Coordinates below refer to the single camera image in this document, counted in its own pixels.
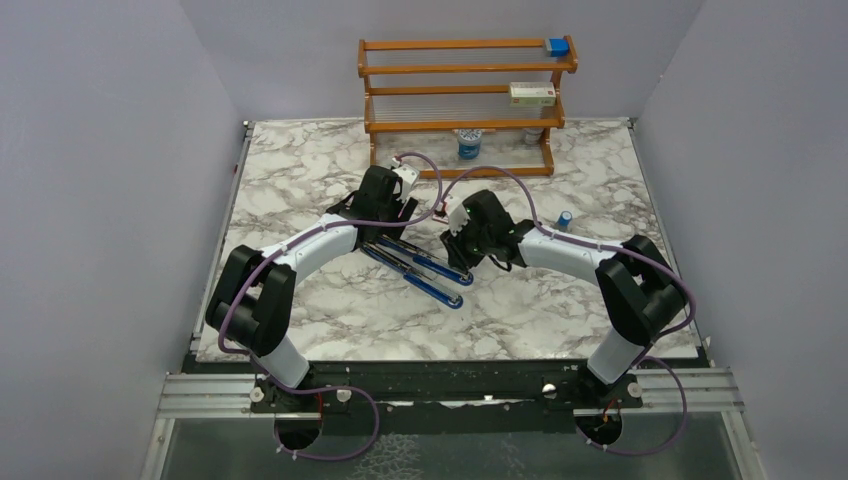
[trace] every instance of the blue handle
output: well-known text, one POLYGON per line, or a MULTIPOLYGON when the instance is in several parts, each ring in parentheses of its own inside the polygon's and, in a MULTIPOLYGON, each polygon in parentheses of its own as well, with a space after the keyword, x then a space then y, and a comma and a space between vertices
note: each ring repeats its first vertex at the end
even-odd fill
POLYGON ((456 310, 457 308, 462 306, 462 297, 459 297, 459 302, 457 302, 456 304, 453 304, 453 303, 451 303, 450 297, 448 295, 445 295, 443 292, 433 288, 430 284, 422 281, 420 278, 418 278, 415 275, 407 273, 403 276, 403 279, 406 280, 407 282, 415 285, 416 287, 420 288, 425 293, 427 293, 431 297, 435 298, 436 300, 444 303, 448 307, 453 308, 454 310, 456 310))
POLYGON ((468 274, 467 279, 463 280, 462 275, 460 275, 459 273, 454 272, 453 270, 449 270, 439 265, 438 263, 430 260, 429 258, 423 257, 418 254, 412 255, 412 261, 417 263, 418 265, 427 267, 430 270, 433 270, 434 272, 438 273, 439 275, 447 278, 448 280, 453 280, 454 282, 460 285, 471 285, 471 283, 474 281, 474 275, 472 275, 471 273, 468 274))

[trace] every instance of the black mount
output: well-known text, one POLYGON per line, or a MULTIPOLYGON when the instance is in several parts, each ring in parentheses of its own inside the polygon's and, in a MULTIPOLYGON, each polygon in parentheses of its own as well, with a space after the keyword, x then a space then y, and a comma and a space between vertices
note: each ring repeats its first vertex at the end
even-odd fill
POLYGON ((450 230, 439 237, 448 252, 448 264, 469 271, 491 255, 507 265, 526 267, 518 244, 533 229, 532 220, 512 221, 498 197, 481 190, 462 201, 468 223, 454 236, 450 230))
MULTIPOLYGON (((418 200, 410 197, 406 203, 400 201, 403 180, 394 171, 371 165, 365 171, 359 190, 349 198, 327 209, 327 213, 340 215, 348 220, 371 220, 378 222, 405 222, 412 217, 418 200)), ((395 240, 403 234, 404 227, 357 227, 356 246, 373 242, 380 235, 395 240)))
MULTIPOLYGON (((647 237, 635 235, 622 247, 671 268, 647 237)), ((650 345, 686 306, 686 296, 668 275, 623 253, 601 261, 595 276, 613 328, 634 345, 650 345)))
MULTIPOLYGON (((400 201, 403 180, 392 170, 377 165, 368 167, 359 189, 327 209, 348 220, 404 222, 409 220, 418 201, 400 201)), ((356 247, 380 235, 398 239, 404 227, 357 228, 356 247)), ((218 284, 206 308, 206 323, 219 330, 224 316, 247 277, 262 262, 262 252, 246 245, 236 247, 224 264, 218 284)), ((230 321, 227 338, 236 341, 258 356, 265 356, 280 344, 289 329, 291 305, 297 272, 288 265, 272 263, 251 286, 262 284, 259 298, 245 295, 230 321)))
MULTIPOLYGON (((209 326, 220 330, 239 289, 263 259, 262 252, 246 245, 240 245, 230 253, 206 308, 209 326)), ((259 299, 251 295, 242 298, 230 320, 227 338, 260 357, 274 351, 289 329, 296 278, 297 273, 288 265, 268 265, 252 285, 263 284, 259 299)))

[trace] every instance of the wooden rack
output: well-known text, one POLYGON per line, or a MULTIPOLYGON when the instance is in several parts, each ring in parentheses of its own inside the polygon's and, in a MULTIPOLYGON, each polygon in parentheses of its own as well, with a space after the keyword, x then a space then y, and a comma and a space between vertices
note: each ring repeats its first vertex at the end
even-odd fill
MULTIPOLYGON (((551 175, 554 162, 549 144, 550 129, 562 128, 565 124, 560 90, 562 73, 577 71, 577 50, 570 36, 564 38, 569 51, 558 58, 547 56, 544 39, 360 40, 358 70, 365 83, 365 131, 371 140, 371 164, 377 163, 381 133, 438 132, 460 128, 489 131, 543 128, 539 141, 539 165, 509 170, 516 175, 551 175), (494 85, 372 86, 373 76, 417 74, 414 79, 418 80, 421 75, 429 74, 497 72, 551 72, 550 81, 556 88, 556 105, 510 107, 508 82, 494 85)), ((448 169, 442 174, 455 177, 461 171, 448 169)), ((478 174, 475 176, 503 175, 494 170, 475 173, 478 174)), ((434 173, 425 170, 422 176, 433 178, 434 173)))

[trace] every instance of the white box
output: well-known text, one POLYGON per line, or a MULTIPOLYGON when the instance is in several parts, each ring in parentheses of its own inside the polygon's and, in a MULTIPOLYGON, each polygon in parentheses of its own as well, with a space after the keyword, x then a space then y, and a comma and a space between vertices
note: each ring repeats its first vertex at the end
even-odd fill
POLYGON ((552 107, 556 89, 552 82, 510 82, 509 98, 511 107, 552 107))

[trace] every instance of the marble tabletop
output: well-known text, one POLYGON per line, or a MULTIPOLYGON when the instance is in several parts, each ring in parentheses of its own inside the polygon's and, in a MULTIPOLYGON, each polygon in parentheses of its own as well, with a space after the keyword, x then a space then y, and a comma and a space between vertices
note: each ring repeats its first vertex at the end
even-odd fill
MULTIPOLYGON (((518 144, 502 140, 484 143, 485 154, 515 156, 518 144)), ((438 136, 397 145, 404 143, 445 162, 456 155, 455 143, 438 136)), ((525 180, 543 222, 569 210, 570 233, 602 240, 641 233, 663 249, 625 120, 568 122, 552 132, 551 150, 556 173, 525 180)), ((218 270, 240 244, 261 248, 312 225, 358 187, 368 158, 361 119, 257 123, 218 270)), ((514 220, 529 217, 526 199, 508 178, 463 182, 453 194, 464 198, 484 188, 497 192, 514 220)), ((419 182, 413 191, 419 212, 435 195, 435 181, 419 182)), ((445 257, 443 230, 425 221, 403 238, 445 257)), ((450 285, 464 298, 452 310, 364 254, 344 255, 300 284, 288 335, 309 360, 586 358, 610 328, 600 291, 588 282, 541 269, 504 273, 490 262, 474 275, 471 286, 450 285)), ((222 353, 216 335, 204 325, 198 361, 244 361, 222 353)), ((653 354, 694 357, 698 344, 694 329, 685 329, 660 340, 653 354)))

